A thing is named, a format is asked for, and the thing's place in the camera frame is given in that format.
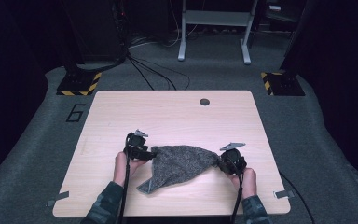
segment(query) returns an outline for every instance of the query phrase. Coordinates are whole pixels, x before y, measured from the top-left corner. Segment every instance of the black curtain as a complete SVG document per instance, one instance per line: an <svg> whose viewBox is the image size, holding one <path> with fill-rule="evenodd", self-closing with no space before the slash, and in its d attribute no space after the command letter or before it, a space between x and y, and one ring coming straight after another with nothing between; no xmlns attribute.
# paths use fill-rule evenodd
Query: black curtain
<svg viewBox="0 0 358 224"><path fill-rule="evenodd" d="M318 1L282 68L315 90L324 124L358 171L358 1Z"/></svg>
<svg viewBox="0 0 358 224"><path fill-rule="evenodd" d="M82 63L59 0L0 0L0 163L44 100L46 72L63 65L54 41Z"/></svg>

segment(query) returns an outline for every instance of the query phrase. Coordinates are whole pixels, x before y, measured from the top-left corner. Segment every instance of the black cable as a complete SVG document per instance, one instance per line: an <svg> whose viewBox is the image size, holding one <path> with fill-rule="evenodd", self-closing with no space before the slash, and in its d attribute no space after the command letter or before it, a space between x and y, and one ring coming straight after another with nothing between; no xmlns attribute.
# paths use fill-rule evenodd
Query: black cable
<svg viewBox="0 0 358 224"><path fill-rule="evenodd" d="M147 78L145 77L144 73L135 65L135 63L132 61L132 58L130 56L127 56L127 58L130 60L130 62L132 63L132 65L136 68L136 70L138 70L138 72L141 74L141 76L144 78L144 80L146 81L147 85L149 85L150 89L152 89L152 91L154 90L154 88L152 87L152 85L150 84L150 82L147 80Z"/></svg>
<svg viewBox="0 0 358 224"><path fill-rule="evenodd" d="M158 75L158 76L160 76L160 77L163 77L163 78L167 81L168 90L171 89L171 86L170 86L170 82L171 82L171 81L170 81L167 77L165 77L165 76L163 76L162 74L160 74L160 73L154 71L153 69L151 69L150 67L147 67L145 64L140 63L139 61L137 61L137 60L135 60L135 59L133 59L133 58L131 58L131 59L132 59L134 62L138 63L139 66L141 66L144 70L148 71L149 73L152 73L152 74Z"/></svg>
<svg viewBox="0 0 358 224"><path fill-rule="evenodd" d="M237 215L238 207L240 206L240 200L241 200L242 190L243 190L241 175L238 175L238 179L240 180L240 188L238 189L237 201L235 202L234 211L232 212L232 215L231 215L231 219L230 219L231 224L235 223L235 217Z"/></svg>
<svg viewBox="0 0 358 224"><path fill-rule="evenodd" d="M125 61L125 58L119 58L117 59L113 64L104 66L104 67L99 67L99 68L93 68L93 69L84 69L84 68L79 68L80 70L83 71L87 71L87 72L95 72L95 73L100 73L109 69L112 69L118 65L120 65L121 63L123 63Z"/></svg>
<svg viewBox="0 0 358 224"><path fill-rule="evenodd" d="M133 59L136 59L136 60L139 60L139 61L143 61L143 62L146 62L146 63L151 63L151 64L153 64L153 65L155 65L155 66L158 66L158 67L160 67L160 68L169 70L169 71L171 71L171 72L174 72L174 73L177 73L177 74L179 74L179 75L181 75L181 76L186 77L186 78L187 78L187 85L186 85L186 87L185 87L185 90L187 90L188 86L190 85L190 77L187 76L187 75L185 75L185 74L183 74L183 73L177 72L177 71L172 70L171 68L168 68L168 67L161 66L161 65L159 65L159 64L157 64L157 63L152 63L152 62L150 62L150 61L148 61L148 60L145 60L145 59L140 59L140 58L136 58L136 57L133 57L133 56L131 56L131 57L132 57Z"/></svg>
<svg viewBox="0 0 358 224"><path fill-rule="evenodd" d="M167 80L167 82L171 83L171 85L173 86L173 88L176 90L175 85L173 84L173 82L172 82L169 78L167 78L166 76L162 75L160 72L158 72L158 71L156 71L156 70L154 70L154 69L152 69L152 68L146 66L144 63L141 63L141 62L139 62L138 60L136 60L136 59L134 59L134 58L132 58L132 57L131 57L131 59L134 60L135 62L137 62L138 64L140 64L140 65L143 67L144 70L146 70L146 71L148 71L148 72L150 72L150 73L156 74L156 75L158 75L158 76L160 76L160 77L163 77L165 80Z"/></svg>
<svg viewBox="0 0 358 224"><path fill-rule="evenodd" d="M279 174L290 184L290 186L292 186L292 188L297 192L298 197L300 197L301 201L303 202L305 208L307 209L308 215L310 216L310 221L312 222L312 224L315 223L315 219L313 219L312 213L310 212L310 209L308 208L307 204L305 203L304 198L301 196L300 192L297 190L297 188L295 187L295 185L293 185L293 183L281 172L279 171Z"/></svg>
<svg viewBox="0 0 358 224"><path fill-rule="evenodd" d="M127 199L127 189L129 186L129 179L130 179L130 155L127 155L126 179L124 181L123 198L121 199L121 208L120 208L120 215L118 216L118 224L121 224L121 222L123 221L124 208L126 206L126 199Z"/></svg>

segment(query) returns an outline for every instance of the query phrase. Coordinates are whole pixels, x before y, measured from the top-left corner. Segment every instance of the human hand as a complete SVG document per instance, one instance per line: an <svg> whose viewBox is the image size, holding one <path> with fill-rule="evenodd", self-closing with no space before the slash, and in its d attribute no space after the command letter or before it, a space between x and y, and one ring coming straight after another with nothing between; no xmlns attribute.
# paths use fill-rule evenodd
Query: human hand
<svg viewBox="0 0 358 224"><path fill-rule="evenodd" d="M236 175L226 174L228 179L231 180L231 183L236 189L240 188L240 180ZM257 184L256 184L256 174L252 168L245 168L243 170L243 180L242 180L242 198L249 198L257 194Z"/></svg>
<svg viewBox="0 0 358 224"><path fill-rule="evenodd" d="M145 163L147 163L147 161L134 161L130 159L130 177L135 173L136 169L138 169L139 166ZM124 182L126 180L126 165L127 155L122 151L118 152L116 156L113 182L119 184L121 187L124 187Z"/></svg>

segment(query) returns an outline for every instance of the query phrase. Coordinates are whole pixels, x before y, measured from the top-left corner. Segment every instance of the gray carpet floor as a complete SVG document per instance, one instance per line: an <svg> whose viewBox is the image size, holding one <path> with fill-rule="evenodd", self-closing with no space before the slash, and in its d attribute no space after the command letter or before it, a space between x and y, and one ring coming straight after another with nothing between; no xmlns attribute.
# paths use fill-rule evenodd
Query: gray carpet floor
<svg viewBox="0 0 358 224"><path fill-rule="evenodd" d="M187 43L186 60L177 61L179 43L170 48L147 44L130 48L133 57L148 60L150 67L169 77L178 90L188 80L188 90L247 90L254 95L279 170L304 198L315 223L358 223L358 174L347 162L324 127L312 87L298 77L304 97L268 96L261 72L277 72L288 39L258 34L250 49L252 64L242 61L240 36L199 36ZM101 64L88 64L98 67ZM56 89L65 71L46 74L48 92L21 139L0 166L0 223L78 223L76 218L56 218L46 207L60 190L66 170L87 118L91 96L58 96ZM167 90L165 79L145 74L156 90ZM150 90L127 60L105 71L96 91ZM75 104L84 110L79 122L65 122ZM293 190L283 178L285 188ZM295 192L291 211L271 216L275 223L311 223L305 205ZM243 223L241 215L237 223Z"/></svg>

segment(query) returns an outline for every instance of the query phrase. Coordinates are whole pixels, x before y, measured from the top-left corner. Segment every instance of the gray felt fabric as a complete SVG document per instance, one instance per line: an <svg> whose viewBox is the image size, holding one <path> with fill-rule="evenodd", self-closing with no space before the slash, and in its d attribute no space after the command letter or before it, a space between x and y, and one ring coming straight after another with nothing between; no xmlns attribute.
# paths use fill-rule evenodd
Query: gray felt fabric
<svg viewBox="0 0 358 224"><path fill-rule="evenodd" d="M137 189L151 194L169 185L186 182L215 166L219 156L209 150L191 146L152 147L157 153L152 163L152 177Z"/></svg>

